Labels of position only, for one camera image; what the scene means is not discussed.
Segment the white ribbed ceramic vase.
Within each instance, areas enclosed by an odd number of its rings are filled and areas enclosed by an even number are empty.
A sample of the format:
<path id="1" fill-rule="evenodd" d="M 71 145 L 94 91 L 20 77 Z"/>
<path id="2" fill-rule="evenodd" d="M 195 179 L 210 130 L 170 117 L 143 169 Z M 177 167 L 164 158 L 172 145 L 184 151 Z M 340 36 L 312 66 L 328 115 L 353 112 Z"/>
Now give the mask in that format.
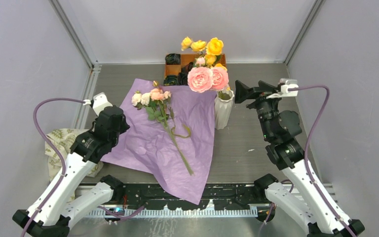
<path id="1" fill-rule="evenodd" d="M 224 129 L 227 126 L 233 107 L 234 92 L 223 90 L 217 93 L 214 104 L 215 128 Z"/>

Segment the small pale pink rose stem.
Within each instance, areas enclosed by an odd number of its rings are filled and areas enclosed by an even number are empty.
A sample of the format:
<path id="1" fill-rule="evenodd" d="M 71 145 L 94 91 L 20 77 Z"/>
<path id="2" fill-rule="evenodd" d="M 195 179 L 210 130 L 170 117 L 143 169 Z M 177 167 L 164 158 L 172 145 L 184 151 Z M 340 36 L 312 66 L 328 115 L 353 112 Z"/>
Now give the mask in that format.
<path id="1" fill-rule="evenodd" d="M 152 112 L 149 112 L 149 118 L 154 118 L 163 126 L 173 145 L 176 147 L 189 175 L 194 175 L 193 169 L 191 168 L 176 140 L 177 137 L 184 139 L 190 138 L 191 130 L 187 125 L 183 124 L 182 127 L 187 131 L 187 135 L 176 134 L 175 114 L 171 106 L 172 93 L 161 89 L 161 86 L 157 81 L 153 81 L 152 86 L 153 89 L 150 91 L 149 102 Z"/>

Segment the large pink rose stem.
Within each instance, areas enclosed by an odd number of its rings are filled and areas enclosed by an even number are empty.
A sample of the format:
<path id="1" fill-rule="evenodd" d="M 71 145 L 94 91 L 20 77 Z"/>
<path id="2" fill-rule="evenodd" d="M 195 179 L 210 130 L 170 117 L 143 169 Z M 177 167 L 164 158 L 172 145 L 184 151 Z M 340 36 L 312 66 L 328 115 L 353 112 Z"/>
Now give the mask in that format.
<path id="1" fill-rule="evenodd" d="M 216 91 L 220 99 L 228 100 L 230 96 L 225 94 L 225 91 L 230 91 L 227 68 L 220 63 L 213 65 L 209 62 L 205 56 L 196 58 L 188 72 L 187 84 L 194 92 Z"/>

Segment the yellow flower stem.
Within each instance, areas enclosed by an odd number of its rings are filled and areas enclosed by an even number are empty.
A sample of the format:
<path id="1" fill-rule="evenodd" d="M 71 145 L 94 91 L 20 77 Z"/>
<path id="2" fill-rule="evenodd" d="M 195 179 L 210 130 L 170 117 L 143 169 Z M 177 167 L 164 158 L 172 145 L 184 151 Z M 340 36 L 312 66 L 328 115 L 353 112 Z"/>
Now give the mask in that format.
<path id="1" fill-rule="evenodd" d="M 189 37 L 185 37 L 181 42 L 181 50 L 191 49 L 193 52 L 200 56 L 205 56 L 207 60 L 211 61 L 208 64 L 213 64 L 216 58 L 222 54 L 224 43 L 218 38 L 212 38 L 209 42 L 198 40 L 193 41 Z"/>

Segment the purple wrapping paper sheet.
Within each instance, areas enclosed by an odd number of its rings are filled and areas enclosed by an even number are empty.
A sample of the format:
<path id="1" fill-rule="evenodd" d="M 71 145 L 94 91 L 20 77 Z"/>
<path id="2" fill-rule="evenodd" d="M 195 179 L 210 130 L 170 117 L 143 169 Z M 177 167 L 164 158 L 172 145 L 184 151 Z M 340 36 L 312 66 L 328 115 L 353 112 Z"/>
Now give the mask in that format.
<path id="1" fill-rule="evenodd" d="M 118 144 L 103 156 L 103 162 L 151 173 L 169 194 L 199 204 L 213 158 L 215 92 L 193 92 L 188 86 L 168 86 L 172 94 L 175 127 L 178 137 L 172 140 L 164 127 L 150 121 L 144 109 L 131 104 L 136 91 L 152 89 L 152 82 L 135 79 L 121 104 L 129 129 L 120 135 Z"/>

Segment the white rose stem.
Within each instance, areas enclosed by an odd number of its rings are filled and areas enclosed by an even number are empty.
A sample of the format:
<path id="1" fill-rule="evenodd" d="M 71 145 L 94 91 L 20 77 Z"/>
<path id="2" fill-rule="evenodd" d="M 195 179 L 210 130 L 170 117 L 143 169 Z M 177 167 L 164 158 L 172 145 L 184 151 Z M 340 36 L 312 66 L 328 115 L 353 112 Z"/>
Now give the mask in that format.
<path id="1" fill-rule="evenodd" d="M 137 110 L 144 109 L 150 121 L 165 123 L 170 118 L 170 100 L 170 91 L 155 88 L 147 93 L 136 91 L 132 96 L 131 104 Z"/>

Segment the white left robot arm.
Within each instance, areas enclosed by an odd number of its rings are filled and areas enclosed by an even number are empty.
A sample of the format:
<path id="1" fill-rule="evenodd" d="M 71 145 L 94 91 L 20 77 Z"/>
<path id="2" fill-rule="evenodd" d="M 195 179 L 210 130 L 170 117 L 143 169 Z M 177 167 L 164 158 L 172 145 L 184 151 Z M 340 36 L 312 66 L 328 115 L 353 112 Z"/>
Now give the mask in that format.
<path id="1" fill-rule="evenodd" d="M 123 201 L 124 184 L 111 175 L 101 178 L 91 190 L 69 202 L 83 178 L 117 145 L 129 129 L 123 110 L 107 106 L 98 111 L 93 128 L 80 134 L 67 155 L 61 176 L 54 179 L 28 209 L 17 210 L 12 219 L 33 237 L 66 237 L 70 229 L 93 209 L 106 202 Z"/>

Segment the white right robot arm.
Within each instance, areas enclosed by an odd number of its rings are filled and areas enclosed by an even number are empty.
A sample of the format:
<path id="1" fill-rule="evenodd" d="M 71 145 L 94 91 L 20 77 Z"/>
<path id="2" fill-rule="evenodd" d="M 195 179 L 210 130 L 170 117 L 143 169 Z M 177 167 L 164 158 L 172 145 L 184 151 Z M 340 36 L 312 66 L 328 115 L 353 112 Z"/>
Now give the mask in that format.
<path id="1" fill-rule="evenodd" d="M 281 79 L 277 86 L 259 81 L 258 86 L 248 87 L 239 80 L 235 82 L 235 103 L 251 101 L 247 107 L 257 111 L 270 161 L 302 198 L 287 191 L 271 174 L 254 182 L 254 196 L 259 202 L 270 201 L 284 210 L 308 237 L 357 237 L 365 230 L 363 223 L 338 206 L 313 170 L 307 147 L 296 140 L 302 132 L 299 114 L 278 109 L 281 99 L 296 97 L 300 89 L 295 79 Z"/>

